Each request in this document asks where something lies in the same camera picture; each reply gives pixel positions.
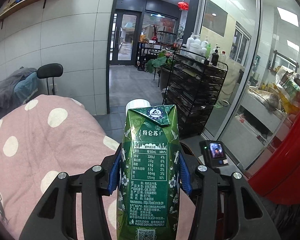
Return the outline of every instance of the storage rack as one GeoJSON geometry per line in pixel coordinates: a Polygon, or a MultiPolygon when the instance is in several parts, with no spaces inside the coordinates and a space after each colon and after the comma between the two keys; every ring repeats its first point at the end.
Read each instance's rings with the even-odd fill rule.
{"type": "Polygon", "coordinates": [[[164,67],[170,73],[163,104],[177,106],[179,134],[188,137],[201,134],[218,100],[228,65],[219,62],[226,66],[224,70],[212,66],[206,57],[199,54],[190,52],[199,59],[203,58],[203,63],[177,51],[190,52],[176,49],[172,56],[172,67],[164,67]]]}

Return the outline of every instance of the silver screw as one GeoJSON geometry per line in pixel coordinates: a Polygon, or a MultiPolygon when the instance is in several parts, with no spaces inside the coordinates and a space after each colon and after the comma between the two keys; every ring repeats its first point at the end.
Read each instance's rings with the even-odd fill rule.
{"type": "Polygon", "coordinates": [[[95,171],[95,172],[101,171],[101,166],[100,165],[93,166],[92,170],[95,171]]]}
{"type": "Polygon", "coordinates": [[[241,179],[241,178],[242,178],[242,175],[241,175],[241,173],[239,173],[239,172],[235,172],[235,173],[233,174],[233,176],[234,176],[236,179],[241,179]]]}
{"type": "Polygon", "coordinates": [[[198,170],[199,170],[199,171],[206,171],[206,170],[207,170],[207,167],[204,166],[204,165],[200,165],[200,166],[198,166],[198,170]]]}
{"type": "Polygon", "coordinates": [[[61,172],[58,174],[59,179],[64,179],[66,176],[67,176],[67,174],[65,172],[61,172]]]}

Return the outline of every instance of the polka dot blanket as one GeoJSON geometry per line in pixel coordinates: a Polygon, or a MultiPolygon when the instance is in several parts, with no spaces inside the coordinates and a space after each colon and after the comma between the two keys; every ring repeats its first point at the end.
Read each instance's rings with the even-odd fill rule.
{"type": "MultiPolygon", "coordinates": [[[[0,120],[0,221],[19,239],[33,208],[59,172],[84,173],[114,154],[118,145],[71,98],[40,95],[7,114],[0,120]]],[[[117,239],[116,198],[116,191],[103,197],[112,239],[117,239]]],[[[177,239],[188,238],[194,209],[181,191],[177,239]]],[[[80,194],[76,213],[78,240],[83,240],[80,194]]]]}

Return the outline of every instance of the qr code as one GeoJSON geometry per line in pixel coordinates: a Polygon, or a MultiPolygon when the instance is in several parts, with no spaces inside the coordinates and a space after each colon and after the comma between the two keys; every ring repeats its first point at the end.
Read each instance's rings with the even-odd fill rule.
{"type": "Polygon", "coordinates": [[[138,229],[138,240],[154,240],[155,229],[138,229]]]}

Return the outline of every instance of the plant pot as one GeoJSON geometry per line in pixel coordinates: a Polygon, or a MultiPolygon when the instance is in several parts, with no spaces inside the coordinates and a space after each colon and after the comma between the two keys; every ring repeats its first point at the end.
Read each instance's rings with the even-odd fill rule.
{"type": "Polygon", "coordinates": [[[167,88],[170,70],[168,70],[165,67],[160,67],[160,70],[161,70],[161,73],[160,73],[159,86],[160,86],[160,91],[162,91],[163,89],[167,88]]]}

